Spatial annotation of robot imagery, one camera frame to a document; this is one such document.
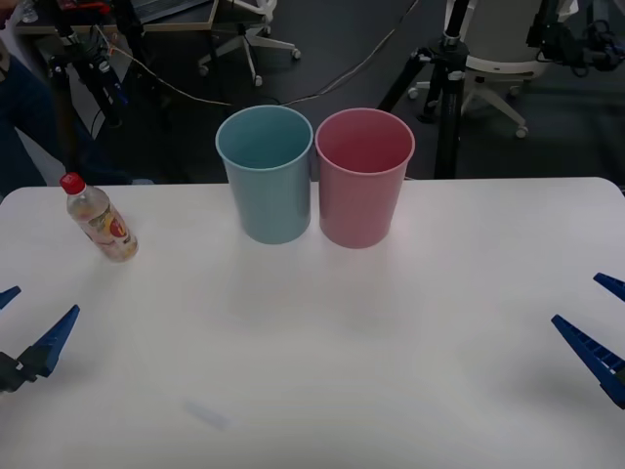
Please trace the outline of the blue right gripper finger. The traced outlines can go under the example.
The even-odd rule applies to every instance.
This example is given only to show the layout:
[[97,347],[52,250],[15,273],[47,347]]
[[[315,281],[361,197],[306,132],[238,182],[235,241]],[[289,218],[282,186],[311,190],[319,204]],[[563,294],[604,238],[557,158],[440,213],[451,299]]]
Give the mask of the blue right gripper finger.
[[619,407],[624,407],[624,360],[560,315],[551,319],[569,347],[597,378],[600,387]]
[[593,280],[619,299],[625,299],[625,282],[606,274],[597,273]]

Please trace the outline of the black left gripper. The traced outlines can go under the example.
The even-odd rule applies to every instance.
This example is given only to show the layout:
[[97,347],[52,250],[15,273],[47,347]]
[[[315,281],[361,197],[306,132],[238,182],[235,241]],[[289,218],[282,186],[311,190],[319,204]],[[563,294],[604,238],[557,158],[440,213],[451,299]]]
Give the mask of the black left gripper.
[[[0,293],[0,309],[4,309],[19,294],[21,289],[13,286]],[[0,392],[13,393],[24,381],[35,381],[38,377],[49,377],[60,358],[61,351],[79,315],[74,305],[33,345],[26,348],[18,360],[0,353]]]

